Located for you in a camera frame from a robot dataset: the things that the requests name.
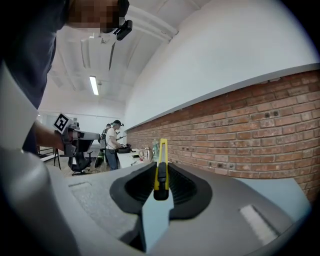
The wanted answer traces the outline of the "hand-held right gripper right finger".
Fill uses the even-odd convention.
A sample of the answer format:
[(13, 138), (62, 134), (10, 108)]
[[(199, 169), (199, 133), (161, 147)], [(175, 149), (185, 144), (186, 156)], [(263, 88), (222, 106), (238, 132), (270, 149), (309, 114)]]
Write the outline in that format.
[(271, 256), (295, 233), (292, 218), (244, 182), (180, 167), (207, 181), (212, 198), (195, 218), (172, 220), (151, 256)]

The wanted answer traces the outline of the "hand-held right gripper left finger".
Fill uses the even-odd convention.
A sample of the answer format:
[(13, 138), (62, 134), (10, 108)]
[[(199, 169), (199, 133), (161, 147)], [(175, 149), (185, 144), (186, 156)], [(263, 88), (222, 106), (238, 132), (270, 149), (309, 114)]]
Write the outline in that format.
[(143, 206), (156, 166), (143, 163), (76, 177), (47, 167), (59, 212), (80, 252), (147, 251)]

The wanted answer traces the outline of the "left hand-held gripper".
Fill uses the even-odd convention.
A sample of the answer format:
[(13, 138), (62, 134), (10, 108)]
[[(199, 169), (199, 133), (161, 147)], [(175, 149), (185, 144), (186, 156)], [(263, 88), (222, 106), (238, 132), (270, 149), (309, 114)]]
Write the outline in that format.
[(55, 132), (61, 136), (64, 155), (73, 157), (75, 153), (87, 152), (94, 140), (100, 139), (99, 133), (79, 131), (79, 123), (60, 113), (53, 124)]

